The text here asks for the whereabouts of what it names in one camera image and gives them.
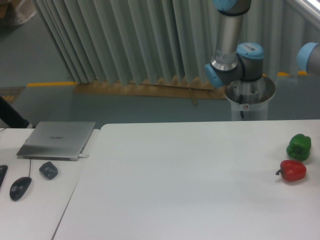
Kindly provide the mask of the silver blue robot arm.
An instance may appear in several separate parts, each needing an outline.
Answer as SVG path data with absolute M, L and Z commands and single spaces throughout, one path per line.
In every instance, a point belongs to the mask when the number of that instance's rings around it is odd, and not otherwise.
M 215 54 L 205 65 L 205 75 L 216 88 L 233 81 L 254 82 L 263 76 L 263 48 L 253 42 L 238 44 L 244 15 L 251 0 L 213 0 L 219 12 Z M 286 0 L 293 9 L 320 29 L 319 0 Z M 299 50 L 296 62 L 308 74 L 320 76 L 320 43 L 309 42 Z

